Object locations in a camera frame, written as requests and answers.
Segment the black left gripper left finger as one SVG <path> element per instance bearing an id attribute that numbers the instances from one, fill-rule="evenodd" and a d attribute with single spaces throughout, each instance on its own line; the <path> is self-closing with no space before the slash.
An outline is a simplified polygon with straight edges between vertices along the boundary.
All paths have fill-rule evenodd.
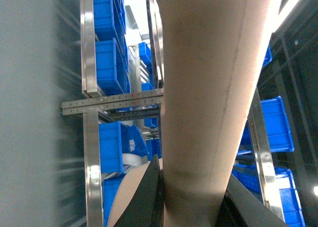
<path id="1" fill-rule="evenodd" d="M 110 227 L 162 227 L 164 181 L 157 155 L 123 178 L 109 215 Z"/>

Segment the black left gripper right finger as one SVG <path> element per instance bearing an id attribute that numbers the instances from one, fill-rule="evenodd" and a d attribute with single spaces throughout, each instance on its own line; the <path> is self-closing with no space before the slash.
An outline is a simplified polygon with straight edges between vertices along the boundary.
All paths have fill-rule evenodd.
<path id="1" fill-rule="evenodd" d="M 216 221 L 217 227 L 286 227 L 243 184 L 231 175 Z"/>

